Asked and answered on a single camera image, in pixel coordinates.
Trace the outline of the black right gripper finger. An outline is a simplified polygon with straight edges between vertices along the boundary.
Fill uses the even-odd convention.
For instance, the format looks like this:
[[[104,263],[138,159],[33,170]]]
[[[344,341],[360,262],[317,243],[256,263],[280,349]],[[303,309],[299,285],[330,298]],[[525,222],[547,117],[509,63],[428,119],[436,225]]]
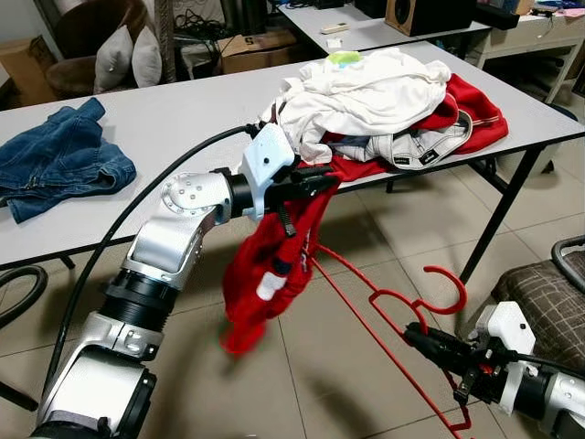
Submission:
[[[412,322],[409,323],[406,329],[406,342],[409,343],[411,347],[413,347],[414,340],[419,340],[422,338],[436,338],[436,339],[447,339],[447,340],[461,340],[461,342],[467,344],[469,347],[469,354],[473,351],[472,344],[464,342],[464,340],[459,339],[451,334],[444,333],[444,331],[439,329],[423,329],[421,322]]]
[[[422,338],[413,347],[440,369],[465,369],[469,365],[469,347],[461,340]]]

